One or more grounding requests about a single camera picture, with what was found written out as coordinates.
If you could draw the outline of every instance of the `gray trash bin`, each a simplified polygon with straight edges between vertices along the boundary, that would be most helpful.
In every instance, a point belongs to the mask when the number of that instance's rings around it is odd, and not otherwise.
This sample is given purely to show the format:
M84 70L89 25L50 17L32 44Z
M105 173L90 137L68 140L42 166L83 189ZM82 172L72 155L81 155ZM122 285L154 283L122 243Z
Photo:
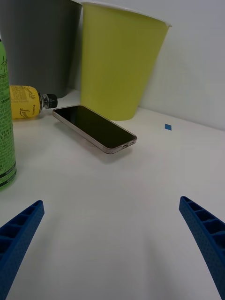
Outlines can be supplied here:
M0 0L10 84L66 95L81 8L71 0Z

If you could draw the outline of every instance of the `green bottle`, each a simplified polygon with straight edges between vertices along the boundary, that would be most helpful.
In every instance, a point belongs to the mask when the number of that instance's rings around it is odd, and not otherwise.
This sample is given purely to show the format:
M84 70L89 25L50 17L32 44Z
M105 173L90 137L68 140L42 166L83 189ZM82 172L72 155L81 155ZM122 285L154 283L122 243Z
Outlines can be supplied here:
M13 123L6 51L0 39L0 190L16 174Z

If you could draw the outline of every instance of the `yellow paper cup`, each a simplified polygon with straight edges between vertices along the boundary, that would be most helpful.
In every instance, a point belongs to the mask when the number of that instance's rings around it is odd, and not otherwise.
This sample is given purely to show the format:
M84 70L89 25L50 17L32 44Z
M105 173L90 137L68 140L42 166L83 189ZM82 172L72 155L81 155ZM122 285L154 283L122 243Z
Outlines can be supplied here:
M131 119L170 25L126 8L82 5L81 103L111 120Z

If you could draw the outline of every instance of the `phone screen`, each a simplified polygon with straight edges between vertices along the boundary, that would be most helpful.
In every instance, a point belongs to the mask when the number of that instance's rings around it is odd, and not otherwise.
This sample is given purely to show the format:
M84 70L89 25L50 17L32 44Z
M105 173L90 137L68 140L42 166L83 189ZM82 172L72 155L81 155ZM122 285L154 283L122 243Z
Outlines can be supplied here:
M85 106L65 107L56 109L55 112L107 148L113 149L135 139L133 134Z

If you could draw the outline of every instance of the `yellow bottle label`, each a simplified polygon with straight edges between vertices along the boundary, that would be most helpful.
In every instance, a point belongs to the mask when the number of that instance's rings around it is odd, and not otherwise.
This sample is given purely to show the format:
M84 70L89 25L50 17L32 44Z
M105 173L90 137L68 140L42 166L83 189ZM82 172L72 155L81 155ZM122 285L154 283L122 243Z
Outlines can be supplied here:
M31 86L10 86L13 119L33 118L40 113L40 95Z

